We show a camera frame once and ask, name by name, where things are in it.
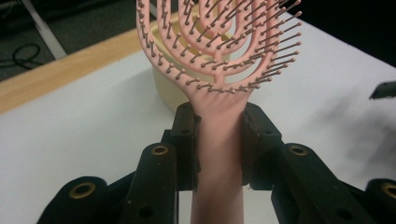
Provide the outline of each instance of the wooden table edge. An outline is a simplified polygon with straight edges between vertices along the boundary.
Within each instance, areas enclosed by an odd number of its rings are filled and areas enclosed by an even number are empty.
[[[136,29],[0,82],[0,114],[141,50]]]

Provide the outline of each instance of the black object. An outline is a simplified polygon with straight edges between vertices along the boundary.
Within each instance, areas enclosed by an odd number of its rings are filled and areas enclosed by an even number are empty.
[[[38,223],[178,223],[178,192],[197,185],[199,120],[189,103],[181,105],[172,130],[144,149],[136,172],[108,187],[97,177],[69,182]],[[396,181],[375,179],[366,191],[343,183],[309,147],[283,144],[276,126],[250,103],[242,133],[243,184],[272,191],[279,223],[395,223]]]
[[[379,84],[370,99],[391,98],[396,96],[396,81]]]
[[[390,1],[303,0],[290,13],[299,10],[303,21],[396,67],[396,26]]]

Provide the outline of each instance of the screw hole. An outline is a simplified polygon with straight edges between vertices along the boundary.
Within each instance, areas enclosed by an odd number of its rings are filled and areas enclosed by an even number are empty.
[[[153,215],[154,215],[154,211],[148,205],[141,207],[139,210],[139,216],[142,218],[152,217]]]
[[[96,186],[92,182],[84,182],[75,185],[70,191],[69,196],[73,199],[82,199],[93,193]]]
[[[337,208],[337,210],[335,212],[336,212],[337,216],[339,216],[340,218],[342,218],[344,220],[352,220],[352,218],[353,218],[352,214],[344,208]]]
[[[290,152],[297,156],[306,156],[308,154],[306,149],[300,147],[291,147]]]
[[[169,150],[168,147],[158,146],[151,150],[151,154],[156,155],[156,156],[161,156],[163,154],[166,154],[168,152],[168,150]]]
[[[396,185],[390,183],[383,183],[382,190],[389,196],[396,199]]]

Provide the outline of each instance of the table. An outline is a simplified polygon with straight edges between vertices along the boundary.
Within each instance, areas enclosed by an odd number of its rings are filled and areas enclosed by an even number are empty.
[[[341,180],[364,189],[396,179],[396,103],[369,101],[396,69],[305,24],[297,62],[254,91],[285,143],[313,148]],[[161,101],[136,31],[0,83],[0,223],[34,223],[83,175],[131,173],[174,113]],[[188,223],[191,193],[181,193]],[[245,190],[246,223],[276,223],[270,192]]]

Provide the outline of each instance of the white table surface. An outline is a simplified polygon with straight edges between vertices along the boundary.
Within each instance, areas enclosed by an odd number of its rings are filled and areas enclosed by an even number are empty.
[[[302,31],[297,62],[250,102],[285,143],[313,148],[341,180],[364,189],[372,178],[396,179],[396,99],[368,99],[396,69],[309,24]],[[173,117],[143,52],[2,114],[0,223],[35,223],[77,177],[110,184],[128,175]],[[247,224],[277,223],[270,192],[246,189],[245,198]],[[191,193],[180,203],[179,223],[189,223]]]

